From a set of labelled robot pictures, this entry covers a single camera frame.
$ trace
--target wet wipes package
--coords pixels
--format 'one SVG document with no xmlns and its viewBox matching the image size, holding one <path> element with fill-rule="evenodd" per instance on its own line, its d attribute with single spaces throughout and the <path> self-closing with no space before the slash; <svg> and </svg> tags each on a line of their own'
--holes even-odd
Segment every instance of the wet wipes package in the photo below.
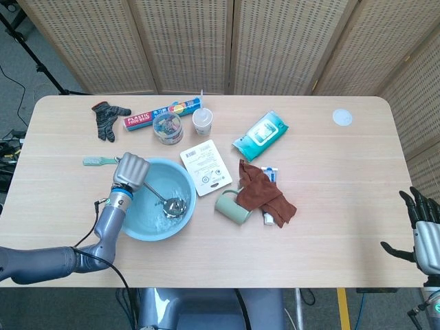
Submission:
<svg viewBox="0 0 440 330">
<path fill-rule="evenodd" d="M 264 150 L 277 141 L 289 127 L 275 113 L 270 111 L 264 115 L 247 133 L 232 144 L 251 162 Z"/>
<path fill-rule="evenodd" d="M 180 157 L 194 181 L 199 196 L 209 194 L 232 182 L 228 169 L 212 140 L 182 151 Z"/>
</svg>

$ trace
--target perforated panel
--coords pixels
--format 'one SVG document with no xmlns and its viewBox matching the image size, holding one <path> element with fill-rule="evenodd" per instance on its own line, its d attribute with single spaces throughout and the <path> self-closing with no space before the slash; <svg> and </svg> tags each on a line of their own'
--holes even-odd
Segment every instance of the perforated panel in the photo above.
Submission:
<svg viewBox="0 0 440 330">
<path fill-rule="evenodd" d="M 234 93 L 304 94 L 348 2 L 242 0 Z"/>
<path fill-rule="evenodd" d="M 130 5 L 160 92 L 225 92 L 232 1 L 130 0 Z"/>
<path fill-rule="evenodd" d="M 408 171 L 414 187 L 440 202 L 440 151 L 417 156 L 408 163 Z"/>
<path fill-rule="evenodd" d="M 390 104 L 405 155 L 440 135 L 440 34 L 380 96 Z"/>
<path fill-rule="evenodd" d="M 363 0 L 316 88 L 318 95 L 373 95 L 440 18 L 439 0 Z"/>
<path fill-rule="evenodd" d="M 153 92 L 145 53 L 124 1 L 19 3 L 89 93 Z"/>
</svg>

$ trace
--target striped glove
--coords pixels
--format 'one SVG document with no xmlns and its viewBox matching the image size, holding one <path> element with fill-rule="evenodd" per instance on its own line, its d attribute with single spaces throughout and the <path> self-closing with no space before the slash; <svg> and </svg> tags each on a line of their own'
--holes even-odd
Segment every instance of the striped glove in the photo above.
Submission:
<svg viewBox="0 0 440 330">
<path fill-rule="evenodd" d="M 118 119 L 118 116 L 131 115 L 131 110 L 117 107 L 115 105 L 109 105 L 106 101 L 98 103 L 91 109 L 96 113 L 98 138 L 103 141 L 107 138 L 110 142 L 115 142 L 113 123 Z"/>
</svg>

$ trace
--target light blue bowl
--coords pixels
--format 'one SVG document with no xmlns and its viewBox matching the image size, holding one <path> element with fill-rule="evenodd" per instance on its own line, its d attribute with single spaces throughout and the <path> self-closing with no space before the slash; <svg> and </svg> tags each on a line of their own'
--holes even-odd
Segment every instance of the light blue bowl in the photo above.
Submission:
<svg viewBox="0 0 440 330">
<path fill-rule="evenodd" d="M 186 202 L 186 212 L 176 219 L 166 218 L 163 204 L 150 190 L 142 187 L 135 192 L 127 210 L 122 230 L 141 241 L 159 241 L 178 233 L 190 221 L 195 208 L 195 186 L 186 170 L 163 158 L 147 159 L 150 168 L 145 181 L 165 199 L 180 197 Z"/>
</svg>

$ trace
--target towel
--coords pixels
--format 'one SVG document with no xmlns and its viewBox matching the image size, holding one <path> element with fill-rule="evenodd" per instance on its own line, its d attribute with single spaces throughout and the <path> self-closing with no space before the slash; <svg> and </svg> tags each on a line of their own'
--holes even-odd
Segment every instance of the towel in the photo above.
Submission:
<svg viewBox="0 0 440 330">
<path fill-rule="evenodd" d="M 236 197 L 236 202 L 251 211 L 261 208 L 273 216 L 275 223 L 282 228 L 289 223 L 296 213 L 296 207 L 290 204 L 283 193 L 271 182 L 264 172 L 240 159 L 240 186 L 243 190 Z"/>
</svg>

